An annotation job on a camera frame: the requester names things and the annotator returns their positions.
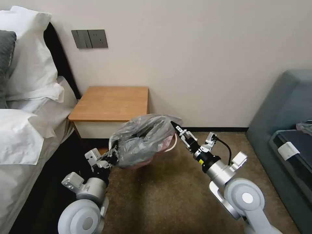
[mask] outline carpet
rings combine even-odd
[[[208,133],[195,133],[203,144]],[[270,223],[283,234],[299,233],[244,133],[217,133],[248,161],[237,177],[253,181],[266,199]],[[228,151],[217,143],[212,153],[228,160]],[[110,204],[103,233],[243,233],[244,223],[234,220],[210,193],[209,177],[178,140],[176,147],[137,170],[114,168],[110,175]]]

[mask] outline white drawer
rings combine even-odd
[[[81,138],[109,138],[123,122],[74,122]]]

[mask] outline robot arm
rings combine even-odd
[[[118,142],[103,156],[97,149],[90,150],[85,158],[92,168],[92,178],[85,184],[75,172],[67,175],[62,185],[76,194],[77,201],[71,203],[61,214],[58,222],[59,234],[101,234],[104,216],[109,204],[106,188],[111,167],[118,162]]]
[[[197,138],[178,124],[171,122],[177,134],[193,154],[201,166],[202,171],[210,178],[209,189],[223,207],[238,220],[244,218],[246,226],[245,233],[275,234],[281,233],[271,226],[263,212],[265,199],[260,188],[253,182],[236,178],[236,171],[246,162],[247,156],[239,152],[229,163],[224,164],[220,157],[213,155],[210,151],[216,142],[216,135],[210,133],[206,144],[199,146]]]

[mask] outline gray switch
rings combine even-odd
[[[105,30],[88,30],[92,48],[108,48]]]
[[[87,30],[72,30],[71,33],[78,49],[92,48]]]

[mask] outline dark headboard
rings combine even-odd
[[[77,88],[74,76],[72,75],[72,71],[68,64],[67,57],[63,50],[63,46],[51,23],[49,23],[48,27],[44,31],[43,37],[46,46],[49,48],[51,52],[56,69],[58,70],[58,76],[63,76],[67,80],[71,89],[74,91],[76,98],[80,99],[81,95]]]

